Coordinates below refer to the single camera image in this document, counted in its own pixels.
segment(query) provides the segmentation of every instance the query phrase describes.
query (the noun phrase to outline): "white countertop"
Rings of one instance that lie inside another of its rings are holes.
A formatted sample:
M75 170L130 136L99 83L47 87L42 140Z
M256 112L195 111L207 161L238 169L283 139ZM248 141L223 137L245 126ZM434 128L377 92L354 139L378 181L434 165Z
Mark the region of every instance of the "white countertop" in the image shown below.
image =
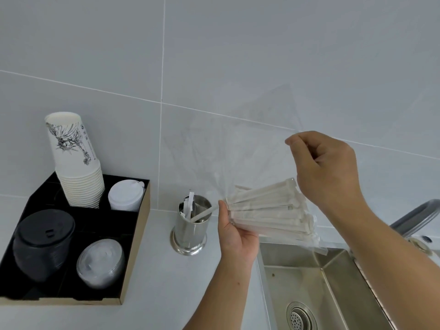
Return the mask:
M0 196L0 252L8 246L26 204ZM169 243L176 214L151 210L122 306L0 306L0 329L169 329L184 327L220 259L217 217L200 254L181 256ZM260 278L253 266L242 329L267 330Z

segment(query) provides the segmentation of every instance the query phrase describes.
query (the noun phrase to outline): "backsplash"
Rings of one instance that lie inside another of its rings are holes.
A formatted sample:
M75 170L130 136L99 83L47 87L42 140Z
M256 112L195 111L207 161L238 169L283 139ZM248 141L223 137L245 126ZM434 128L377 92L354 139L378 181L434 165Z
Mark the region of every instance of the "backsplash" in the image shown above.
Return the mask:
M153 209L175 211L189 188L221 196L209 178L256 146L267 151L233 165L234 181L295 176L284 139L313 129L355 149L364 195L392 223L440 198L439 12L439 0L3 0L0 194L29 196L53 172L44 117L72 111L104 173L151 180ZM234 146L203 144L213 125ZM188 143L202 145L182 154ZM421 232L440 237L440 218Z

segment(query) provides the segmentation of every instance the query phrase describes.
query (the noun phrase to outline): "stainless steel straw holder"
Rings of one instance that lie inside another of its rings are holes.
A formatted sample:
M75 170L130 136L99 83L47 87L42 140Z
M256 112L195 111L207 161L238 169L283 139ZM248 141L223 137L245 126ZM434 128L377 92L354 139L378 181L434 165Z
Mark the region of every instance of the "stainless steel straw holder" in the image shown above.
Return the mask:
M171 231L170 242L173 249L179 254L192 256L199 253L206 245L206 230L211 214L194 223L185 219L180 212L184 211L184 200L188 197L186 196L179 203L176 225ZM194 205L195 215L211 207L211 203L205 197L196 194L194 195L194 203L198 205Z

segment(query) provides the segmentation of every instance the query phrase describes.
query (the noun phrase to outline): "clear plastic bag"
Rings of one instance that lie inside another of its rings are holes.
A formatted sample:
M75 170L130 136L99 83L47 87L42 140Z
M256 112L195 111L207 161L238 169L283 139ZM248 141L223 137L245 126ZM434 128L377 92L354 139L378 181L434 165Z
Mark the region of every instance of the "clear plastic bag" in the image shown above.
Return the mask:
M299 239L298 232L276 226L285 224L280 223L280 219L285 219L283 216L286 214L290 215L290 224L294 225L295 220L300 220L307 213L311 222L309 229L314 232L316 218L307 208L301 207L302 202L298 202L296 197L289 198L289 194L283 192L272 193L264 200L252 203L253 210L262 209L253 214L243 213L245 211L234 207L238 201L232 200L232 197L240 197L241 194L236 185L260 189L284 183L280 181L296 175L289 147L284 144L287 137L302 131L290 86L275 88L252 102L227 111L227 115L197 112L191 115L190 120L182 120L183 125L167 130L167 137L162 142L161 165L172 166L173 175L168 178L173 179L173 183L166 185L161 182L161 199L178 203L189 191L206 197L214 206L219 199L224 199L235 225L271 236L282 243L319 248L316 233ZM294 189L295 195L305 200ZM268 209L268 204L276 209ZM273 226L267 228L261 223L250 224L250 218L264 219L263 216L269 214L267 211L272 211L269 219L273 221ZM286 211L296 211L296 216Z
M256 190L236 187L236 193L225 199L230 220L236 227L326 255L315 231L316 217L296 186L290 178Z

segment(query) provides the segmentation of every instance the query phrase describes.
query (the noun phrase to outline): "coffee cup lid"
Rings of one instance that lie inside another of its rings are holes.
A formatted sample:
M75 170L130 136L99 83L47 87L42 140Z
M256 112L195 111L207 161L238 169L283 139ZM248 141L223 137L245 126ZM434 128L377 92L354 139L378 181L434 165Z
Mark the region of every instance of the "coffee cup lid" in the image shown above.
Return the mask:
M144 183L134 179L117 182L109 191L109 201L112 204L130 205L143 195Z
M46 247L60 243L75 229L73 217L58 209L45 209L27 216L16 231L24 243L34 247Z

